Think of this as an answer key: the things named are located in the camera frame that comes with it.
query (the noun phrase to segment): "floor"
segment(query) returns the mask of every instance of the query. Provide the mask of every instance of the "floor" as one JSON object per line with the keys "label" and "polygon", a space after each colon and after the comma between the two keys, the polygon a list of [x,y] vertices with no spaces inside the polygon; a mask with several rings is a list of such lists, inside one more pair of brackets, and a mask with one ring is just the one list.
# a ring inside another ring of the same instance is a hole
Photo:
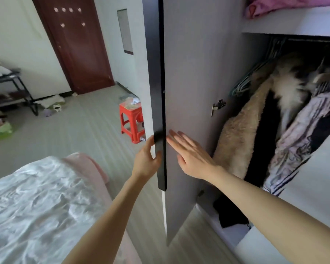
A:
{"label": "floor", "polygon": [[[9,113],[12,137],[0,141],[0,178],[49,155],[65,157],[81,151],[109,175],[112,198],[129,178],[133,158],[144,142],[134,145],[120,132],[118,86],[67,98],[60,113],[35,117],[27,107]],[[154,176],[138,197],[127,232],[143,262],[238,263],[222,240],[194,209],[169,247],[166,246],[162,195]]]}

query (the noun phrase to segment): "red plastic stool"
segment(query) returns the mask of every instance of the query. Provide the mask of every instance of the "red plastic stool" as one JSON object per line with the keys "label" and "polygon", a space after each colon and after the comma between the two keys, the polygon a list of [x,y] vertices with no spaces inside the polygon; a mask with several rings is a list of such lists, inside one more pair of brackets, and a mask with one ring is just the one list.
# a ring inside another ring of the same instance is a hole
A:
{"label": "red plastic stool", "polygon": [[[128,120],[123,119],[123,114],[127,115]],[[127,133],[131,137],[131,140],[134,144],[140,142],[140,138],[145,134],[145,130],[138,131],[137,121],[143,122],[143,114],[141,103],[130,104],[129,102],[123,102],[120,104],[120,120],[121,120],[121,133]],[[131,131],[126,129],[124,126],[127,123],[131,125]]]}

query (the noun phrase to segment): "bed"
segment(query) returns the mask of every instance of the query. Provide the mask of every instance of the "bed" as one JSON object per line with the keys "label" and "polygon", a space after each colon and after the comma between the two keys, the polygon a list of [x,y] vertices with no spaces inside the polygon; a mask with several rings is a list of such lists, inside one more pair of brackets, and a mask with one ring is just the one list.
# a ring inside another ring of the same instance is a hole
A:
{"label": "bed", "polygon": [[[0,179],[0,263],[61,263],[112,200],[83,153],[47,157]],[[140,264],[124,233],[114,263]]]}

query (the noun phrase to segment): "brown door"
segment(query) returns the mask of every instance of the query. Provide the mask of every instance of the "brown door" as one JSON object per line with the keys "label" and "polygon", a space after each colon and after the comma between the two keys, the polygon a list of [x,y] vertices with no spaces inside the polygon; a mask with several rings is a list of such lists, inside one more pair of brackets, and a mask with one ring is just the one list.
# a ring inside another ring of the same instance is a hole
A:
{"label": "brown door", "polygon": [[114,85],[93,0],[33,0],[73,91]]}

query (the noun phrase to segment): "wooden door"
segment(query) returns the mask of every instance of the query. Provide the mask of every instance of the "wooden door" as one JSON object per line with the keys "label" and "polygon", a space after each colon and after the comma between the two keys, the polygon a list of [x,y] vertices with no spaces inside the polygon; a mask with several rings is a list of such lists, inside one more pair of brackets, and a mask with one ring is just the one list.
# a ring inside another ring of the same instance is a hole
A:
{"label": "wooden door", "polygon": [[[174,129],[214,152],[224,121],[237,107],[230,90],[266,49],[264,39],[241,34],[242,1],[143,0],[158,148]],[[211,117],[212,105],[220,99],[227,106]],[[172,148],[163,150],[166,158],[158,183],[170,243],[196,204],[201,182],[182,172]]]}
{"label": "wooden door", "polygon": [[70,87],[78,94],[114,85],[93,0],[33,0]]}

